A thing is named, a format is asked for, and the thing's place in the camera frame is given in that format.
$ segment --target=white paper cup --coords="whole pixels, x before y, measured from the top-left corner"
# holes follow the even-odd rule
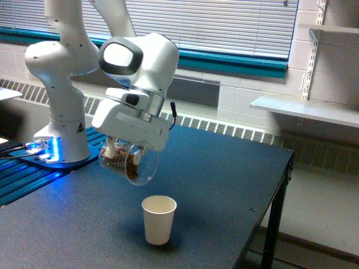
[[[142,201],[146,241],[152,245],[163,245],[169,241],[174,211],[174,199],[162,195],[147,197]]]

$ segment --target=window blinds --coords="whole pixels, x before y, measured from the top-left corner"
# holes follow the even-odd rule
[[[97,11],[82,0],[91,37],[108,38]],[[298,0],[127,0],[137,35],[158,32],[179,48],[288,58]],[[0,26],[56,32],[44,0],[0,0]]]

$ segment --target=cable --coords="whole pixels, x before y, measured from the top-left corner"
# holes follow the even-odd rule
[[[173,126],[176,123],[176,119],[177,119],[176,104],[174,102],[171,102],[170,105],[171,105],[171,110],[172,110],[173,123],[172,123],[171,127],[169,128],[169,131],[172,130]]]
[[[172,123],[171,127],[168,129],[169,131],[170,131],[170,130],[172,130],[173,126],[174,126],[174,125],[175,125],[175,123],[176,123],[176,117],[173,117],[173,118],[174,118],[174,121],[173,121],[173,123]]]
[[[26,149],[25,146],[13,147],[12,149],[1,151],[0,156],[5,155],[5,154],[9,154],[10,152],[13,152],[13,151],[16,151],[16,150],[24,150],[24,149]]]
[[[32,153],[32,154],[21,155],[21,156],[14,156],[14,157],[13,157],[13,156],[1,157],[0,160],[20,159],[20,158],[31,157],[31,156],[40,155],[40,154],[43,154],[43,152],[36,152],[36,153]]]

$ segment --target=teal window frame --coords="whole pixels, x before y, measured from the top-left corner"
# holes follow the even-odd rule
[[[0,41],[21,44],[35,44],[45,40],[60,40],[60,36],[34,30],[0,27]],[[105,39],[91,38],[100,47]],[[192,50],[179,50],[179,68],[192,68],[230,74],[285,78],[288,62],[237,55],[226,55]]]

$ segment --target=shelf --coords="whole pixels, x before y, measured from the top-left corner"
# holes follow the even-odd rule
[[[359,109],[288,97],[261,96],[251,108],[359,128]]]
[[[0,101],[20,97],[21,95],[22,94],[18,91],[13,91],[0,87]]]
[[[308,28],[311,30],[319,30],[331,33],[347,33],[347,34],[359,34],[358,28],[348,28],[340,26],[328,26],[328,25],[314,25],[314,24],[299,24],[299,28]]]

